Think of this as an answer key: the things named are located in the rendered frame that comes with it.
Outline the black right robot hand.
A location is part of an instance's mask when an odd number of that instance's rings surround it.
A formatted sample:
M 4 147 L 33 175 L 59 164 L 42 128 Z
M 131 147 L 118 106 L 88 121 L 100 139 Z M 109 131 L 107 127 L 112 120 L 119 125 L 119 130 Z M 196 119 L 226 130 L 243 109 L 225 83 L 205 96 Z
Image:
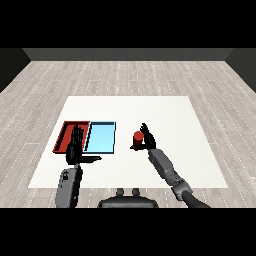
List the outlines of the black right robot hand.
M 147 125 L 143 123 L 140 127 L 140 130 L 144 134 L 144 139 L 142 141 L 141 145 L 134 146 L 132 144 L 131 149 L 138 151 L 138 150 L 150 150 L 150 149 L 155 149 L 156 148 L 156 141 L 154 136 L 150 133 Z

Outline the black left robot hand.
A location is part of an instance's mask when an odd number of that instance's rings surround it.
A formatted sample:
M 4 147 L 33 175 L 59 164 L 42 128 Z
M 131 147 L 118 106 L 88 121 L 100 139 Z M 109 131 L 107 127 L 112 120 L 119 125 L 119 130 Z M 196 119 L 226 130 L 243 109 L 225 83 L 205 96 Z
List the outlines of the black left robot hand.
M 66 148 L 66 162 L 69 165 L 80 163 L 93 163 L 101 160 L 100 156 L 83 156 L 82 139 L 84 130 L 75 125 L 72 129 L 71 139 Z

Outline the small red can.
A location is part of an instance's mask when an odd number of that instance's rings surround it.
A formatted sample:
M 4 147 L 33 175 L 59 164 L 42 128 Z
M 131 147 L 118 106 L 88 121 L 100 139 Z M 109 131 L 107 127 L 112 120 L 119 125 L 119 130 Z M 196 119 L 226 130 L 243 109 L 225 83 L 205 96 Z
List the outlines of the small red can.
M 141 131 L 136 131 L 133 135 L 133 145 L 138 146 L 142 144 L 144 134 Z

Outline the red shallow open box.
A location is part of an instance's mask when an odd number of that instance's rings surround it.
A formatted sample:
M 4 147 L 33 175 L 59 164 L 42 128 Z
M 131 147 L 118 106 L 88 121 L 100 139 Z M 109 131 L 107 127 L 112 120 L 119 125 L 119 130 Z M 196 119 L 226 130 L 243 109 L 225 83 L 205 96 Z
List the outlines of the red shallow open box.
M 89 124 L 89 121 L 65 121 L 52 152 L 55 154 L 66 153 L 66 148 L 71 140 L 71 134 L 75 125 L 83 130 L 82 145 L 85 145 Z

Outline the light blue shallow open box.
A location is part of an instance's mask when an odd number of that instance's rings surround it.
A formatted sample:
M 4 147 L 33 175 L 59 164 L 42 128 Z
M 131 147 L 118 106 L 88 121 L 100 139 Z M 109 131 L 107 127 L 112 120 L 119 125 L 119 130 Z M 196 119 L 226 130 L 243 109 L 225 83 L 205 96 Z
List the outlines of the light blue shallow open box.
M 114 121 L 92 121 L 84 143 L 84 154 L 113 154 L 116 123 Z

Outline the dark grey robot body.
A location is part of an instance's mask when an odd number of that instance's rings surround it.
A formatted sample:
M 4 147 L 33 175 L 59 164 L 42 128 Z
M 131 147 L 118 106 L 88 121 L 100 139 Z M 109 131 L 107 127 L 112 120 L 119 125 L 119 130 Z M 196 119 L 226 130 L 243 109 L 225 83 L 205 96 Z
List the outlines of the dark grey robot body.
M 155 200 L 142 197 L 138 188 L 132 189 L 131 196 L 124 195 L 124 189 L 118 188 L 116 195 L 98 204 L 98 208 L 158 208 Z

